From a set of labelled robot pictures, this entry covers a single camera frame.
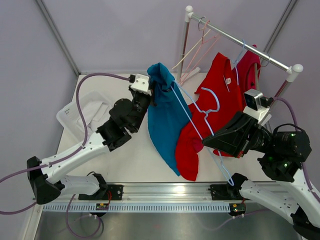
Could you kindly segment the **blue t shirt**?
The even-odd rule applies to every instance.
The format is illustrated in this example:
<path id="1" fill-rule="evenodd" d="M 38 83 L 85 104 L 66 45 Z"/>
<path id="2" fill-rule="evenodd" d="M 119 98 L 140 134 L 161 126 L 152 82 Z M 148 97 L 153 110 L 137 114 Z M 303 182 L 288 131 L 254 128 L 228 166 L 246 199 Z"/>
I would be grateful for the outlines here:
<path id="1" fill-rule="evenodd" d="M 154 105 L 150 105 L 147 110 L 149 136 L 164 162 L 179 176 L 176 146 L 180 133 L 190 122 L 192 114 L 175 77 L 165 65 L 160 62 L 153 64 L 147 69 L 147 73 L 154 96 Z"/>

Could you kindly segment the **white t shirt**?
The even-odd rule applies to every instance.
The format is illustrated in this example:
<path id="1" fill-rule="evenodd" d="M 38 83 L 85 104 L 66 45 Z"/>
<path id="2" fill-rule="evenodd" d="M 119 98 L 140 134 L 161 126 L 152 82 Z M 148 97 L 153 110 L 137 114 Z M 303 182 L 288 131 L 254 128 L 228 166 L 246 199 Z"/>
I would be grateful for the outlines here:
<path id="1" fill-rule="evenodd" d="M 87 131 L 92 133 L 109 118 L 111 105 L 104 101 L 91 101 L 82 109 Z"/>

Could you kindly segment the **pink wire hanger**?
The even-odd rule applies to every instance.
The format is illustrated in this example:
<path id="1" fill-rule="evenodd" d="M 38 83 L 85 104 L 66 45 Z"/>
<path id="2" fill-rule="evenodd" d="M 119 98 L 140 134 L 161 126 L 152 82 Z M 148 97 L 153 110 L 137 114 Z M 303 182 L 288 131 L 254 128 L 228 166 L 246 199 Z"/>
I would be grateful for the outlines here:
<path id="1" fill-rule="evenodd" d="M 205 22 L 205 25 L 199 29 L 199 31 L 202 31 L 201 38 L 202 38 L 203 34 L 205 32 L 207 32 L 208 30 L 210 30 L 210 32 L 208 34 L 211 33 L 212 30 L 209 28 L 209 23 L 210 23 L 210 21 L 207 20 Z M 213 36 L 208 36 L 208 34 L 204 37 L 203 42 L 200 43 L 190 53 L 190 54 L 192 54 L 192 56 L 190 57 L 190 60 L 187 64 L 187 66 L 185 67 L 185 71 L 184 71 L 184 73 L 181 74 L 180 77 L 178 77 L 178 83 L 180 85 L 183 85 L 188 79 L 190 79 L 191 77 L 193 77 L 196 74 L 195 73 L 196 71 L 199 71 L 201 69 L 200 63 L 208 55 L 208 53 L 212 50 L 212 48 L 215 46 L 215 44 L 218 42 L 218 40 L 221 37 L 219 33 L 216 33 Z"/>

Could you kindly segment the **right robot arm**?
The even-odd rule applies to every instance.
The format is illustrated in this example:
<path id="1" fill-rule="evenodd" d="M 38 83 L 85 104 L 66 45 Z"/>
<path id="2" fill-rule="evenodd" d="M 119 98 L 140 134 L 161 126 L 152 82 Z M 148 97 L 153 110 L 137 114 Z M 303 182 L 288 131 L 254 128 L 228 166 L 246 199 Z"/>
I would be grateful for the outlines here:
<path id="1" fill-rule="evenodd" d="M 311 188 L 303 164 L 312 149 L 307 133 L 297 125 L 295 131 L 269 132 L 253 116 L 238 111 L 231 121 L 214 135 L 203 139 L 206 147 L 240 158 L 249 150 L 263 153 L 258 158 L 263 173 L 277 182 L 292 197 L 280 198 L 271 191 L 258 187 L 246 176 L 235 173 L 226 193 L 232 199 L 240 196 L 255 201 L 278 214 L 307 240 L 320 238 L 320 197 Z"/>

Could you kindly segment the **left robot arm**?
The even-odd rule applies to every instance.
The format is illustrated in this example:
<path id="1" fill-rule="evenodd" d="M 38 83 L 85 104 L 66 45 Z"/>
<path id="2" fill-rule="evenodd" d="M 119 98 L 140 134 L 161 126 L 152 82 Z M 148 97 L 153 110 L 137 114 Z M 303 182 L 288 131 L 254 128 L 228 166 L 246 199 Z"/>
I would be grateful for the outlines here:
<path id="1" fill-rule="evenodd" d="M 153 103 L 153 90 L 138 92 L 130 89 L 132 99 L 116 101 L 110 118 L 91 134 L 85 144 L 77 144 L 54 156 L 27 160 L 27 178 L 39 205 L 48 204 L 60 196 L 78 195 L 81 200 L 101 200 L 107 196 L 108 184 L 103 176 L 72 176 L 69 172 L 91 159 L 108 154 L 131 140 L 137 133 Z"/>

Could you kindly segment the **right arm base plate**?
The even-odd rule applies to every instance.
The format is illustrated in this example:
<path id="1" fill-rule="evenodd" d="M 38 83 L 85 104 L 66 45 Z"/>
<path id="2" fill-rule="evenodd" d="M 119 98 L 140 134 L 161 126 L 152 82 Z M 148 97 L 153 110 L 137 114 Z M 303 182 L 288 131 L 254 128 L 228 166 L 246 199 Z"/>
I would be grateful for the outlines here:
<path id="1" fill-rule="evenodd" d="M 211 199 L 215 201 L 219 200 L 235 200 L 242 201 L 247 200 L 240 195 L 240 192 L 234 186 L 227 184 L 211 184 L 207 189 L 211 194 Z"/>

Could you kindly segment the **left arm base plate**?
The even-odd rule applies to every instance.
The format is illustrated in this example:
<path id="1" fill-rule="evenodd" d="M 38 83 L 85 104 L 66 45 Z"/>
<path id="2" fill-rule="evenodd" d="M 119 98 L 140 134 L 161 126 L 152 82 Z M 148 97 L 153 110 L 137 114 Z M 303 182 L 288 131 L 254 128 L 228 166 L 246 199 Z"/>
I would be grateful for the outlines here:
<path id="1" fill-rule="evenodd" d="M 122 184 L 108 184 L 107 188 L 98 191 L 97 200 L 121 201 L 124 186 Z"/>

